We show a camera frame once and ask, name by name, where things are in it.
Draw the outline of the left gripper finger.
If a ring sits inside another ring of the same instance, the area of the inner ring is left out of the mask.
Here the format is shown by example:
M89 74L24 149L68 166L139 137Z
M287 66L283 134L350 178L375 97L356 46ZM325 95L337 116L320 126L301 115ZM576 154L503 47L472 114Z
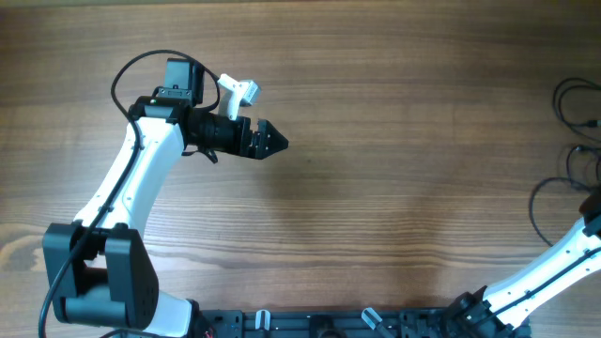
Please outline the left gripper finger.
M267 119L258 120L255 134L259 146L288 146L288 140Z
M254 145L254 158L264 160L267 157L287 149L287 140L268 138L259 140Z

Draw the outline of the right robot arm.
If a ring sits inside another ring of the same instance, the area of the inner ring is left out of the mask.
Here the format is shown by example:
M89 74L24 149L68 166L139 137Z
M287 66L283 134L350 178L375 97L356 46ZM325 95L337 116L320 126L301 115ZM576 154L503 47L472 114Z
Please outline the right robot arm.
M580 205L566 235L526 268L477 293L465 293L443 313L444 337L517 337L538 307L600 270L600 190Z

